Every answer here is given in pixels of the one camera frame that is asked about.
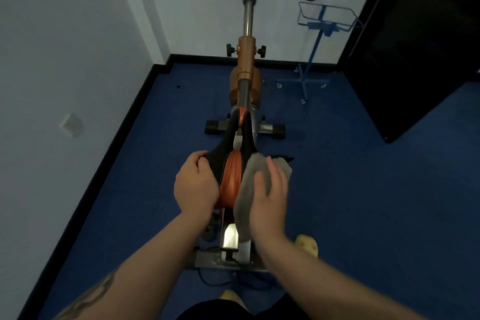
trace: yellow shoe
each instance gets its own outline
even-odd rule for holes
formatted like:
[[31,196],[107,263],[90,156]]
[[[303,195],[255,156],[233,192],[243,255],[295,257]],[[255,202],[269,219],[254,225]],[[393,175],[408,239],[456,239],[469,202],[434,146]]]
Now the yellow shoe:
[[315,239],[311,236],[300,234],[297,236],[297,239],[295,239],[295,245],[318,258],[318,245],[317,242],[315,242]]
[[232,290],[225,290],[224,293],[220,296],[221,300],[230,300],[230,301],[235,301],[238,305],[242,306],[246,311],[248,311],[247,306],[243,303],[242,299],[240,296],[238,296],[235,292]]

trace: wall outlet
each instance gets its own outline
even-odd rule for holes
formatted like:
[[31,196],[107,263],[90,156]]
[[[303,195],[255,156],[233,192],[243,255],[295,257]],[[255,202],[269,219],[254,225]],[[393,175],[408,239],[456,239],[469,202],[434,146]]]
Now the wall outlet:
[[80,117],[72,112],[60,124],[60,129],[69,137],[76,138],[83,132],[84,125]]

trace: floor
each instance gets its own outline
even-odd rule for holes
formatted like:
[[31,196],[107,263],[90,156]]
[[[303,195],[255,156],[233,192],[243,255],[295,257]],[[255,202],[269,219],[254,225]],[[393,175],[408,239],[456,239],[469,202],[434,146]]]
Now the floor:
[[[176,64],[158,77],[39,319],[51,319],[179,213],[175,175],[188,154],[219,142],[203,130],[229,111],[230,71]],[[262,114],[287,130],[285,141],[260,137],[259,151],[295,157],[287,235],[313,236],[325,261],[429,317],[479,319],[480,84],[461,87],[388,145],[344,75],[310,86],[302,105],[299,86],[275,84],[293,72],[261,72]],[[229,274],[204,276],[221,282]],[[184,271],[160,318],[222,291]],[[282,292],[241,295],[258,312]]]

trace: bicycle saddle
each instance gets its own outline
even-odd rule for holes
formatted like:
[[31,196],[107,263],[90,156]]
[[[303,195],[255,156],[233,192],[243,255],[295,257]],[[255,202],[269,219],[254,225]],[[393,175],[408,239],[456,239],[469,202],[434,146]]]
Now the bicycle saddle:
[[[242,145],[240,150],[234,150],[233,140],[239,128],[242,130]],[[252,132],[252,116],[246,108],[239,107],[231,113],[225,136],[220,144],[206,155],[220,187],[216,209],[233,209],[243,172],[253,153],[257,153],[257,148]]]

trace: person's left hand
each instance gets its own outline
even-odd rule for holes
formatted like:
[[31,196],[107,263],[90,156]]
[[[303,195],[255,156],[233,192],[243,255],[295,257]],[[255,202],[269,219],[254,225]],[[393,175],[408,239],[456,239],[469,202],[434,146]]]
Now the person's left hand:
[[173,194],[182,213],[209,220],[220,189],[206,154],[206,150],[190,154],[177,173]]

